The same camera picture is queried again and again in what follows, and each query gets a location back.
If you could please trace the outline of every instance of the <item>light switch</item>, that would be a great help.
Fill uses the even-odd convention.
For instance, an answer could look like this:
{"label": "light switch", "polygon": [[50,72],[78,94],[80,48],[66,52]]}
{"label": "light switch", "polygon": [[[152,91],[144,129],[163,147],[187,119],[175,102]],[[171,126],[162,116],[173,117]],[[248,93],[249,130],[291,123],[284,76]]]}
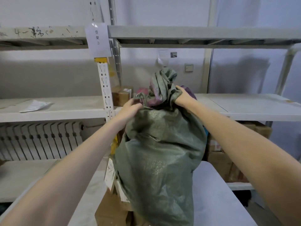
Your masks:
{"label": "light switch", "polygon": [[185,65],[185,72],[193,72],[193,64]]}

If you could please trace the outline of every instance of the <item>radiator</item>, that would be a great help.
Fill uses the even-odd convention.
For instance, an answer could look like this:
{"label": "radiator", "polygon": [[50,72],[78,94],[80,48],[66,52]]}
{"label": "radiator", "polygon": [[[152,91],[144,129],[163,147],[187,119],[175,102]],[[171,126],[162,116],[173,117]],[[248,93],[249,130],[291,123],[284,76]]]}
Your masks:
{"label": "radiator", "polygon": [[62,159],[82,143],[81,122],[0,126],[0,159]]}

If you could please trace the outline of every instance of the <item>hand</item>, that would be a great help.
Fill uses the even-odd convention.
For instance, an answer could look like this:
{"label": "hand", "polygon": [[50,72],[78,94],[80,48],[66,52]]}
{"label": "hand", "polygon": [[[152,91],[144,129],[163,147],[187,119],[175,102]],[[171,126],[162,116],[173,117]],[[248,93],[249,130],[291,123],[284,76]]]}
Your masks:
{"label": "hand", "polygon": [[130,99],[113,118],[113,120],[117,121],[118,125],[120,125],[120,129],[123,129],[126,123],[135,116],[138,110],[143,108],[143,105],[139,101],[139,99]]}
{"label": "hand", "polygon": [[182,91],[182,94],[175,100],[175,104],[187,109],[187,104],[195,99],[192,98],[182,87],[176,86],[176,88]]}

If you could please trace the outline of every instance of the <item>forearm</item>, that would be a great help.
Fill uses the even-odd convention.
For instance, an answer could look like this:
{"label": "forearm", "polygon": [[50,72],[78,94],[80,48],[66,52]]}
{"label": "forearm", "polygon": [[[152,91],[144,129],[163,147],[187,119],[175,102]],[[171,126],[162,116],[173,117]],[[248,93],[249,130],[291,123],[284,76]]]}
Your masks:
{"label": "forearm", "polygon": [[121,128],[118,121],[106,123],[40,179],[1,225],[67,225]]}
{"label": "forearm", "polygon": [[197,101],[190,100],[187,109],[200,118],[276,216],[285,224],[300,225],[300,163],[268,139]]}

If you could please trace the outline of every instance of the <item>white wall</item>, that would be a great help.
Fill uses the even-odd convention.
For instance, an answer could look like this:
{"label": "white wall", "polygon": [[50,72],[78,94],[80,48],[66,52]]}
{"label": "white wall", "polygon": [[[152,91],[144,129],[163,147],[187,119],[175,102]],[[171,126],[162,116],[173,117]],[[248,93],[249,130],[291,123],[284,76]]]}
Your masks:
{"label": "white wall", "polygon": [[[90,0],[0,0],[0,25],[85,25]],[[108,1],[99,0],[110,24]],[[209,0],[115,0],[119,25],[207,26]],[[173,49],[171,67],[176,83],[199,92],[203,49]],[[157,49],[122,48],[123,84],[148,87],[156,66]],[[100,95],[97,67],[88,50],[0,52],[0,98]],[[184,64],[194,64],[185,73]]]}
{"label": "white wall", "polygon": [[[301,0],[220,0],[219,27],[301,27]],[[285,50],[215,49],[212,93],[274,93]],[[301,53],[293,61],[284,97],[301,103]],[[270,138],[295,158],[301,155],[301,123],[274,122]]]}

